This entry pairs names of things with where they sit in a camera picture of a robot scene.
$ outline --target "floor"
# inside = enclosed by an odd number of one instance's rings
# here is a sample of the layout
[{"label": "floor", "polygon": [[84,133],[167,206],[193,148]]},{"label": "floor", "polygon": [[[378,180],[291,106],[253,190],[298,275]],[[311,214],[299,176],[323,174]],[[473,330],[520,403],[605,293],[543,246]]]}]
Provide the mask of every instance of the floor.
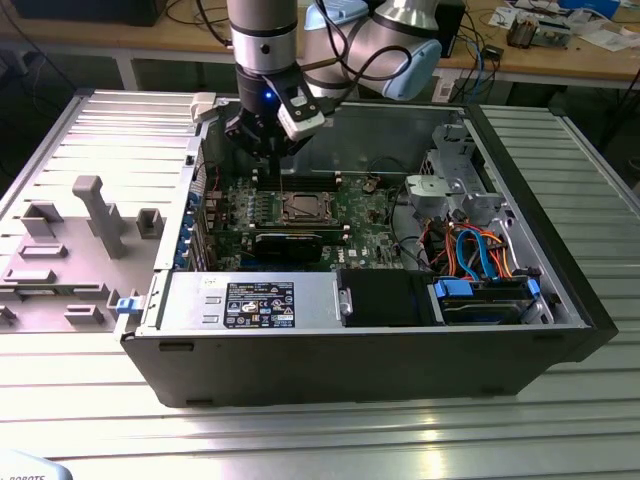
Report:
[{"label": "floor", "polygon": [[[115,62],[109,59],[64,55],[51,55],[50,58],[79,88],[122,88]],[[27,76],[16,78],[8,72],[0,79],[1,192],[10,185],[72,95],[72,91],[44,57],[31,54],[27,62]],[[138,60],[136,70],[145,90],[236,92],[232,65],[198,66],[189,62]],[[428,101],[434,85],[435,82],[432,82],[419,99]],[[497,82],[492,89],[492,97],[505,87]],[[616,107],[616,92],[587,88],[561,90],[552,86],[516,85],[509,96],[509,104],[561,107],[582,132],[593,143],[597,143]],[[476,100],[490,103],[488,93]],[[640,180],[628,166],[634,155],[640,156],[638,131],[640,116],[636,112],[605,152],[607,160],[632,188]]]}]

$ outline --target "power supply label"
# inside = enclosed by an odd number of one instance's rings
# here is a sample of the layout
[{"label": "power supply label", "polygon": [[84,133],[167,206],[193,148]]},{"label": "power supply label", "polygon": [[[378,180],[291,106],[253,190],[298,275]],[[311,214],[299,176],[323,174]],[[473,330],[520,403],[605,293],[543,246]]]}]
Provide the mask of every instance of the power supply label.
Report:
[{"label": "power supply label", "polygon": [[293,328],[293,282],[229,283],[224,313],[227,328]]}]

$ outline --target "black box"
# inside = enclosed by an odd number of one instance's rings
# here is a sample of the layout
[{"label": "black box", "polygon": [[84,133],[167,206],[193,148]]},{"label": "black box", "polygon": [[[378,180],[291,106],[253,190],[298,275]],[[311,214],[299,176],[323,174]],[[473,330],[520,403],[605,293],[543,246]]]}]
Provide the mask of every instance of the black box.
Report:
[{"label": "black box", "polygon": [[441,58],[449,58],[456,43],[456,35],[464,17],[465,4],[463,0],[440,0],[436,8],[436,22],[438,22],[437,40],[442,45]]},{"label": "black box", "polygon": [[23,18],[126,23],[152,27],[167,0],[11,0]]}]

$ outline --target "white sticker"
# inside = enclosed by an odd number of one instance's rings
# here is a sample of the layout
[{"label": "white sticker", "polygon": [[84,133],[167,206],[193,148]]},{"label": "white sticker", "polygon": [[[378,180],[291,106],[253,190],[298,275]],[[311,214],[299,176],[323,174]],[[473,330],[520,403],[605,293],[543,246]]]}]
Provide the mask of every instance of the white sticker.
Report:
[{"label": "white sticker", "polygon": [[224,275],[205,275],[200,279],[200,289],[225,288],[229,278]]}]

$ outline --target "paper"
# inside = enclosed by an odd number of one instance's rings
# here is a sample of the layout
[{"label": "paper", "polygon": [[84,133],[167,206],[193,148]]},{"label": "paper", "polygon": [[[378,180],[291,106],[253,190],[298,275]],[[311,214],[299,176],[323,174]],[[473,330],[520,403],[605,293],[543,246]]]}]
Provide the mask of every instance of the paper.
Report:
[{"label": "paper", "polygon": [[598,30],[597,32],[580,35],[580,38],[598,47],[605,48],[610,52],[618,52],[628,46],[628,43],[622,35],[610,32],[609,30]]},{"label": "paper", "polygon": [[519,8],[498,7],[496,11],[493,12],[491,20],[489,20],[489,25],[509,30],[519,11]]}]

